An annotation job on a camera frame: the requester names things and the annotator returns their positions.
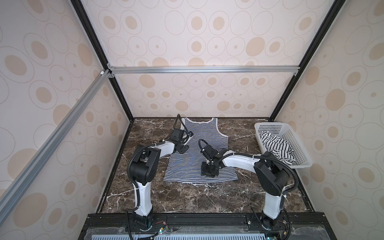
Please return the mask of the blue white striped tank top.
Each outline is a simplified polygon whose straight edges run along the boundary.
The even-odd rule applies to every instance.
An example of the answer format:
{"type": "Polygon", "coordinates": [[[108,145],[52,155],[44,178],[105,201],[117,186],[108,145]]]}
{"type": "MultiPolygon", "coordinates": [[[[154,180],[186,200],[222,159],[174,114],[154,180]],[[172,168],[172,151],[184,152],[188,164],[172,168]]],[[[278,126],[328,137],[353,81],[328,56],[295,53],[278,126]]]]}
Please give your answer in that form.
{"type": "Polygon", "coordinates": [[[187,143],[189,149],[180,154],[175,152],[169,158],[164,181],[186,184],[210,184],[238,180],[237,172],[233,167],[219,170],[217,177],[211,178],[202,175],[201,166],[206,162],[202,155],[198,141],[203,139],[215,150],[228,148],[229,137],[222,134],[218,128],[218,119],[212,118],[207,122],[194,122],[188,118],[182,119],[184,126],[194,135],[187,143]]]}

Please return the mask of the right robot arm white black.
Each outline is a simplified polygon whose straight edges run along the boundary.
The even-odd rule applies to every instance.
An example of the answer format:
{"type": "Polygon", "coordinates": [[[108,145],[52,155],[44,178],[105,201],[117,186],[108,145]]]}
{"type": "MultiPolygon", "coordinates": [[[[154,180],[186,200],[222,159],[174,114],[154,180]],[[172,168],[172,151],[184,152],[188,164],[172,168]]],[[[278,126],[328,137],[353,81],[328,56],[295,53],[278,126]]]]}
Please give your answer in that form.
{"type": "Polygon", "coordinates": [[[297,173],[271,152],[251,155],[230,150],[217,151],[211,145],[205,145],[200,149],[206,158],[201,167],[203,176],[218,177],[219,170],[229,167],[247,170],[257,175],[265,191],[265,204],[263,212],[260,215],[256,214],[255,218],[265,230],[272,230],[278,223],[287,194],[299,186],[297,173]]]}

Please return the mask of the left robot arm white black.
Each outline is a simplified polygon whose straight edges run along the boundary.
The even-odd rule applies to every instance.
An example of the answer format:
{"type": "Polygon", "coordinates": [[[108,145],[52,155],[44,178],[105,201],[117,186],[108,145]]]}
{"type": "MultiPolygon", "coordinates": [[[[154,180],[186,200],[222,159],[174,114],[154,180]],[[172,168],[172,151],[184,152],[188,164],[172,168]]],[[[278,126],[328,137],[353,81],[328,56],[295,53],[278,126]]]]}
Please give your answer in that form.
{"type": "Polygon", "coordinates": [[[151,184],[156,176],[159,160],[175,152],[184,154],[193,135],[191,131],[173,129],[164,140],[149,145],[140,144],[133,153],[127,167],[127,174],[135,191],[135,207],[130,211],[134,222],[143,230],[150,229],[153,223],[151,184]]]}

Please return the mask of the black white striped tank top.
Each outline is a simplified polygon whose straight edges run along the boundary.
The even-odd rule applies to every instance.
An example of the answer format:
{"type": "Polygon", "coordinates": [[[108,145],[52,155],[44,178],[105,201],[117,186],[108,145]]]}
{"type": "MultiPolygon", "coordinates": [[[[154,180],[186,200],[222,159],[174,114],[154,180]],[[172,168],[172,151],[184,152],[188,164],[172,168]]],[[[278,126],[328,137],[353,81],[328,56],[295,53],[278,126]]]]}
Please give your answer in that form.
{"type": "Polygon", "coordinates": [[[282,137],[264,131],[260,133],[261,141],[268,152],[287,165],[295,165],[294,148],[282,137]]]}

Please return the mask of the white plastic laundry basket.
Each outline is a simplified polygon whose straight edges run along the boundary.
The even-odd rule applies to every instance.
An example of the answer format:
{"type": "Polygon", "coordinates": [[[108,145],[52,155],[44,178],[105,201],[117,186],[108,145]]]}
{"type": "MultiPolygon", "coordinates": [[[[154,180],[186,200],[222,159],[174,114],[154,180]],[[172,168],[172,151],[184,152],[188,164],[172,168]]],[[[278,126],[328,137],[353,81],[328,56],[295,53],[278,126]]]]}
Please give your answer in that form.
{"type": "Polygon", "coordinates": [[[263,122],[254,125],[256,140],[262,154],[267,150],[266,140],[262,140],[262,133],[269,133],[272,137],[279,137],[283,143],[287,144],[290,150],[289,155],[295,160],[291,165],[292,169],[304,169],[313,165],[308,151],[304,148],[303,142],[296,135],[289,124],[279,122],[263,122]]]}

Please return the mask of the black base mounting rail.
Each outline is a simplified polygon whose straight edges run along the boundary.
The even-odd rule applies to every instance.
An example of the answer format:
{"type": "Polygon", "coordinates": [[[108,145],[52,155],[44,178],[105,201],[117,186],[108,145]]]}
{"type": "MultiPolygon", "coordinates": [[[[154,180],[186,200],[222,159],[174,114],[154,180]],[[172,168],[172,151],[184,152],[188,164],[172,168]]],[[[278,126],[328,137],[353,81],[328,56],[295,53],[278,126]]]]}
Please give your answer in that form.
{"type": "Polygon", "coordinates": [[[91,214],[80,240],[334,240],[324,213],[283,213],[265,230],[253,213],[155,214],[143,230],[130,214],[91,214]]]}

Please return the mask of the horizontal aluminium back rail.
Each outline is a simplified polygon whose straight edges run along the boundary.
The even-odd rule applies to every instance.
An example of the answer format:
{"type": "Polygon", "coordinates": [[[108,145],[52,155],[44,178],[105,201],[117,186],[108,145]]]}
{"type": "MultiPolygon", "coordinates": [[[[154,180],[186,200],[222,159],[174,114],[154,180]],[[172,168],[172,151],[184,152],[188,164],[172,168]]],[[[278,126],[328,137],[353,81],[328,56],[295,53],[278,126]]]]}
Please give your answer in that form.
{"type": "Polygon", "coordinates": [[[111,67],[113,74],[297,73],[299,66],[111,67]]]}

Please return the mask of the left black corner post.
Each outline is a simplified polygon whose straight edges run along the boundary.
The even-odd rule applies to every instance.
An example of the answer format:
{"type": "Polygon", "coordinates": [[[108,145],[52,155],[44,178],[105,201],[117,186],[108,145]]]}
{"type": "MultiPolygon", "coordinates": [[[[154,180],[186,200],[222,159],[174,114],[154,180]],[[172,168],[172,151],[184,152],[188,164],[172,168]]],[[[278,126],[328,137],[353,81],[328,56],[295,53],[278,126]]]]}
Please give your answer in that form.
{"type": "MultiPolygon", "coordinates": [[[[83,6],[83,3],[79,0],[70,0],[70,3],[72,5],[72,7],[74,8],[74,11],[77,15],[77,17],[79,18],[82,26],[83,26],[83,29],[93,47],[93,50],[95,51],[96,53],[96,56],[99,60],[99,62],[101,63],[102,67],[104,70],[111,70],[111,68],[109,67],[109,61],[105,55],[105,52],[103,50],[103,47],[96,35],[96,32],[92,26],[92,23],[88,17],[88,14],[86,13],[86,10],[85,10],[85,7],[83,6]]],[[[118,100],[120,102],[120,104],[122,105],[123,107],[123,110],[126,114],[126,116],[128,117],[129,121],[132,122],[135,118],[133,117],[133,114],[127,104],[127,101],[123,95],[123,92],[122,92],[122,89],[116,79],[116,77],[111,77],[109,78],[110,80],[110,83],[118,97],[118,100]]]]}

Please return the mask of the black corner post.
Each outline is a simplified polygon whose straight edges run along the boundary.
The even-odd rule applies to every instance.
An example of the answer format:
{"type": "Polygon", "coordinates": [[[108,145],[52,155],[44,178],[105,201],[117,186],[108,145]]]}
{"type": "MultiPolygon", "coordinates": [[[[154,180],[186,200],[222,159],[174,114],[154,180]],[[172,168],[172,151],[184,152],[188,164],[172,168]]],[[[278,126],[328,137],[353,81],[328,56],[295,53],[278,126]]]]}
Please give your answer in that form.
{"type": "MultiPolygon", "coordinates": [[[[88,17],[88,14],[86,13],[86,10],[85,10],[85,7],[83,6],[83,3],[79,0],[70,0],[70,3],[72,5],[72,7],[74,8],[74,11],[77,15],[77,17],[79,18],[82,26],[83,26],[83,29],[93,47],[93,50],[95,51],[96,53],[96,56],[99,60],[99,62],[101,63],[102,67],[104,70],[111,70],[111,68],[109,67],[109,61],[105,55],[105,52],[103,50],[103,47],[96,35],[96,32],[92,26],[92,23],[88,17]]],[[[126,116],[128,117],[129,121],[132,122],[135,118],[133,117],[133,114],[127,104],[127,101],[123,95],[123,92],[122,92],[122,89],[116,79],[116,77],[111,77],[109,78],[110,80],[110,83],[118,97],[118,100],[120,102],[120,104],[122,105],[123,107],[123,110],[126,114],[126,116]]]]}
{"type": "Polygon", "coordinates": [[[312,40],[311,44],[309,45],[309,48],[307,49],[303,59],[299,64],[300,68],[298,72],[294,74],[291,80],[289,81],[288,86],[286,87],[285,91],[283,92],[281,98],[278,101],[278,104],[276,105],[271,116],[269,117],[270,122],[274,122],[277,119],[288,97],[291,95],[292,91],[294,90],[295,86],[300,80],[300,77],[303,75],[311,59],[313,58],[319,46],[321,45],[322,41],[325,39],[327,33],[329,32],[332,24],[334,23],[340,11],[342,10],[342,8],[347,2],[348,1],[346,0],[337,0],[337,1],[334,1],[333,4],[331,5],[330,10],[326,14],[324,20],[322,21],[319,27],[319,30],[315,34],[314,39],[312,40]]]}

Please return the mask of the right black corner post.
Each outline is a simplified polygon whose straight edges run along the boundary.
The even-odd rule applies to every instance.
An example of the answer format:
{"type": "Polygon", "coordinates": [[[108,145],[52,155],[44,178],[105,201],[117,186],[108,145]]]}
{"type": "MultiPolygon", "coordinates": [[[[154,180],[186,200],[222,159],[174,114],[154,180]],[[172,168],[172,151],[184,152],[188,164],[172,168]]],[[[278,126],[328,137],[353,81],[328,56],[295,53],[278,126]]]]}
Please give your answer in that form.
{"type": "Polygon", "coordinates": [[[322,41],[325,39],[327,33],[329,32],[332,24],[334,23],[340,11],[342,10],[342,8],[347,2],[348,1],[346,0],[337,0],[337,1],[334,1],[333,4],[331,5],[330,10],[326,14],[324,20],[322,21],[319,27],[319,30],[315,34],[314,39],[312,40],[311,44],[309,45],[309,48],[307,49],[303,59],[299,64],[300,68],[298,72],[294,74],[291,80],[289,81],[288,86],[286,87],[285,91],[283,92],[281,98],[278,101],[278,104],[276,105],[271,116],[269,117],[270,122],[274,122],[277,119],[288,97],[291,95],[292,91],[294,90],[295,86],[300,80],[300,77],[303,75],[311,59],[313,58],[319,46],[321,45],[322,41]]]}

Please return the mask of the diagonal aluminium left rail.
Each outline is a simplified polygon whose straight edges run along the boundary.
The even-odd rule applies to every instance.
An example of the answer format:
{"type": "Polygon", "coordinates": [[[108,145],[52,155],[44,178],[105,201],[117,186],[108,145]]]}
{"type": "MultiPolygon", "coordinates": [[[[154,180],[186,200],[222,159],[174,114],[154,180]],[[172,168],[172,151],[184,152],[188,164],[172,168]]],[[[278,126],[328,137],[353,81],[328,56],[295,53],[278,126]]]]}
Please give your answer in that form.
{"type": "Polygon", "coordinates": [[[85,108],[96,95],[103,83],[109,78],[112,71],[103,70],[101,74],[89,86],[87,91],[77,101],[74,107],[68,112],[59,126],[52,132],[50,137],[36,152],[31,161],[26,165],[23,171],[13,181],[6,194],[1,198],[1,224],[5,222],[27,189],[36,179],[37,175],[43,169],[47,161],[51,158],[54,151],[68,134],[69,130],[76,123],[85,108]]]}

